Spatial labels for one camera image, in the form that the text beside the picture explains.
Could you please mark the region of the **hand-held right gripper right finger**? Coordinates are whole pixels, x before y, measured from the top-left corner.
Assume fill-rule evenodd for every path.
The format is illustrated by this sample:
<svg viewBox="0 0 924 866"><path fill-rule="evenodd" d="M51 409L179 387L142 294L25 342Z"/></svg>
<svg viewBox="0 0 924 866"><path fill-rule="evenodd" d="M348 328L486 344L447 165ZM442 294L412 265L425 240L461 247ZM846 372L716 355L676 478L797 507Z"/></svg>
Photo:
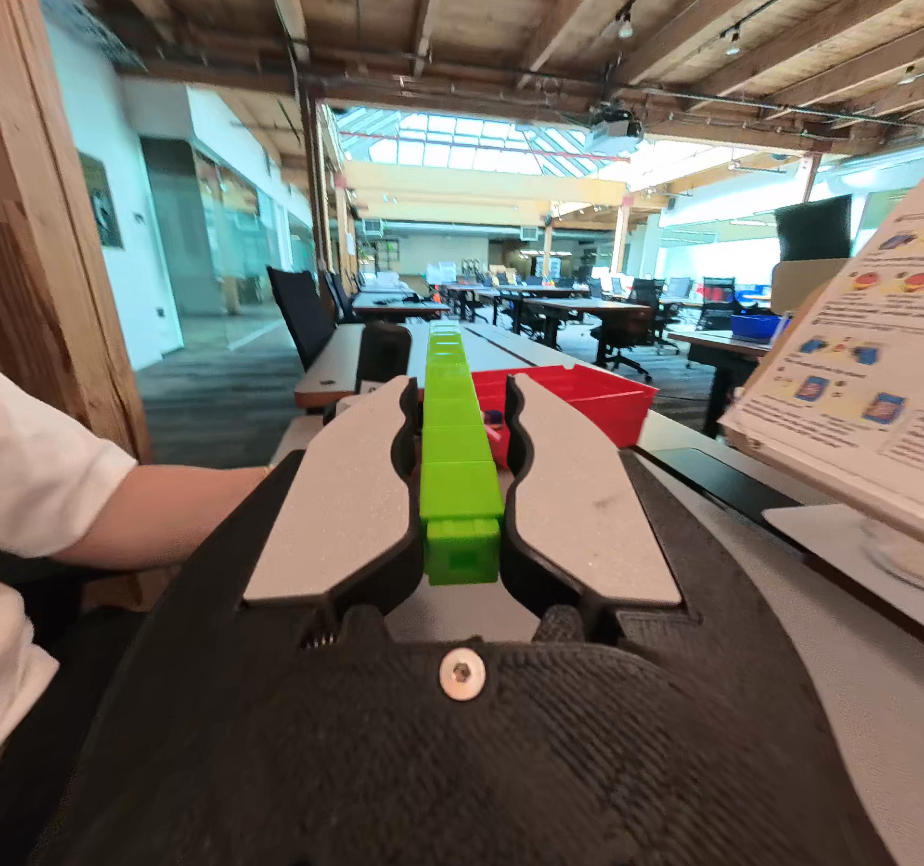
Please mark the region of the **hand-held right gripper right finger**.
<svg viewBox="0 0 924 866"><path fill-rule="evenodd" d="M674 610L683 596L619 447L586 415L522 373L505 412L512 483L502 583L535 615L555 605Z"/></svg>

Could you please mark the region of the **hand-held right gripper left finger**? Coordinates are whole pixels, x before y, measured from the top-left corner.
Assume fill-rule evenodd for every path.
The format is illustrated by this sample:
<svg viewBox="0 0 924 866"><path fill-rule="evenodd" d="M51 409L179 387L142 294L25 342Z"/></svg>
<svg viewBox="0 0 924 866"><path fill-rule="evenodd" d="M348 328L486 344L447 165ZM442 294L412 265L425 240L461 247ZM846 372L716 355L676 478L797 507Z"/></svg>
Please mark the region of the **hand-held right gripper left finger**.
<svg viewBox="0 0 924 866"><path fill-rule="evenodd" d="M410 478L419 390L400 375L352 403L304 450L243 593L247 606L386 615L417 589L422 532Z"/></svg>

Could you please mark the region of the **red plastic bin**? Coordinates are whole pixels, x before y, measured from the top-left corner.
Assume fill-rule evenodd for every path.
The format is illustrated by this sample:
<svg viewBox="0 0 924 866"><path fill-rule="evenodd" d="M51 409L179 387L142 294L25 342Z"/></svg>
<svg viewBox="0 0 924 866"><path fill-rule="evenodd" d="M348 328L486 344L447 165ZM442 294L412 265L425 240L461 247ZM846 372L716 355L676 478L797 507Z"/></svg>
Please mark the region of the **red plastic bin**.
<svg viewBox="0 0 924 866"><path fill-rule="evenodd" d="M506 379L524 374L588 417L620 448L638 444L658 389L626 377L577 364L532 366L474 372L472 376L482 411L491 454L507 468L510 432L504 417Z"/></svg>

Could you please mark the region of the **green block bar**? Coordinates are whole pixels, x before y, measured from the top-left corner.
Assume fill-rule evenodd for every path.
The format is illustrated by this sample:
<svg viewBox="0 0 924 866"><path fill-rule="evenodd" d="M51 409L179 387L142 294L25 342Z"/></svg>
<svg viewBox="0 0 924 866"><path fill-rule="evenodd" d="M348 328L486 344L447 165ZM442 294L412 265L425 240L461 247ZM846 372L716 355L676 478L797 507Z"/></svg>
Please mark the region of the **green block bar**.
<svg viewBox="0 0 924 866"><path fill-rule="evenodd" d="M497 581L503 500L461 330L433 325L422 405L420 516L432 586Z"/></svg>

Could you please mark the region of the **person's left forearm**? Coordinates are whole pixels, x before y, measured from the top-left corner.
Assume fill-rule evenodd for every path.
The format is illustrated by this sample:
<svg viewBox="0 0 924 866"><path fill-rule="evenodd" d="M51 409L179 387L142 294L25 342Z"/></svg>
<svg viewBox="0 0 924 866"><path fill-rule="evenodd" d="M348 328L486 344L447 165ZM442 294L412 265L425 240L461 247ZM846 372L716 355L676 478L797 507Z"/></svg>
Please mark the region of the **person's left forearm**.
<svg viewBox="0 0 924 866"><path fill-rule="evenodd" d="M141 572L183 562L270 471L267 466L135 467L85 534L52 559L112 572Z"/></svg>

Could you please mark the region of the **grey desk with wooden edge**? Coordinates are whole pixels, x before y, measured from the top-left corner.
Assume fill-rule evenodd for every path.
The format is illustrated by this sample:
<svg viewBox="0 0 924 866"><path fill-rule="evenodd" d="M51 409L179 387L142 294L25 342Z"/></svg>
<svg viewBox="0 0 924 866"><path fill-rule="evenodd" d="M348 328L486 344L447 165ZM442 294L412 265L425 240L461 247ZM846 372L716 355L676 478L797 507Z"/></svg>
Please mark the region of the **grey desk with wooden edge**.
<svg viewBox="0 0 924 866"><path fill-rule="evenodd" d="M532 341L491 326L460 327L451 322L432 322L409 326L411 352L409 373L416 379L419 397L424 396L425 372L430 335L433 332L459 332L468 367L473 372L532 367L539 364ZM334 331L315 362L294 389L298 410L320 410L355 393L363 328L346 326Z"/></svg>

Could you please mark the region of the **blue plastic bin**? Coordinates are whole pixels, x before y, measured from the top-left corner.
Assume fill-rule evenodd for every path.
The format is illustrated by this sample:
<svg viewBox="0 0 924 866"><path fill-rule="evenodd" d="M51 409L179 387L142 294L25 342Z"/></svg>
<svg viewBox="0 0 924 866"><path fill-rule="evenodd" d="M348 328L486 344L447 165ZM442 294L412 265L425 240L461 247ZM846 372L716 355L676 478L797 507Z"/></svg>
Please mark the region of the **blue plastic bin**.
<svg viewBox="0 0 924 866"><path fill-rule="evenodd" d="M739 341L769 345L784 324L784 318L774 315L742 314L731 318L731 332Z"/></svg>

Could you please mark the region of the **white stand base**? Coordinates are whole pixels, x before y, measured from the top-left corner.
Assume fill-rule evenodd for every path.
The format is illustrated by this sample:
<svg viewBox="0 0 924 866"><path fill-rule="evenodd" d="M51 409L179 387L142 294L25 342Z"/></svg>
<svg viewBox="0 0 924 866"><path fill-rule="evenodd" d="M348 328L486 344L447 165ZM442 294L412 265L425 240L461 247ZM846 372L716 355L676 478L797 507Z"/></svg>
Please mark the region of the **white stand base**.
<svg viewBox="0 0 924 866"><path fill-rule="evenodd" d="M767 509L793 540L910 622L923 624L923 545L842 504Z"/></svg>

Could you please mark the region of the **instruction sheet board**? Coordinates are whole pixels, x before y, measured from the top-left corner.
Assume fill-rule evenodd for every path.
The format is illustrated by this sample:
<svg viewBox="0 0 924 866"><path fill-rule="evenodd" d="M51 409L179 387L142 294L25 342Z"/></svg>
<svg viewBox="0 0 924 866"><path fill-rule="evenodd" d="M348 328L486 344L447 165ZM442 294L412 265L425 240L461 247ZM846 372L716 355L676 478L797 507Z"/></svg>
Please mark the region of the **instruction sheet board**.
<svg viewBox="0 0 924 866"><path fill-rule="evenodd" d="M922 541L923 185L763 358L729 440Z"/></svg>

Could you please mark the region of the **ceiling projector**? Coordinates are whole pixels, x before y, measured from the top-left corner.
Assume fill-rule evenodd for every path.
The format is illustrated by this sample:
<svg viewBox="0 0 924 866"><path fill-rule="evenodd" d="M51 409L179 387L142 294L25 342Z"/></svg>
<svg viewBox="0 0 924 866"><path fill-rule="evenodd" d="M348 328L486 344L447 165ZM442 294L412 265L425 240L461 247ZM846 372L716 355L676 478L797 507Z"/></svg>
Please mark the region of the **ceiling projector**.
<svg viewBox="0 0 924 866"><path fill-rule="evenodd" d="M612 110L589 128L585 147L596 156L617 156L636 151L644 141L644 130L629 110Z"/></svg>

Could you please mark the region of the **wooden pillar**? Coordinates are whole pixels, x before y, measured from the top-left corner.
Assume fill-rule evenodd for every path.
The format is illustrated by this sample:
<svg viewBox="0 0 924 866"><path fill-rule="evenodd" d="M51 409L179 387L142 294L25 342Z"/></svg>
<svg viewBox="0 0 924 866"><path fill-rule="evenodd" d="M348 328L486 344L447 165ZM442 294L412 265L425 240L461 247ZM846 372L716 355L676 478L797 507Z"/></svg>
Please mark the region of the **wooden pillar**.
<svg viewBox="0 0 924 866"><path fill-rule="evenodd" d="M1 0L1 366L142 462L152 454L39 0Z"/></svg>

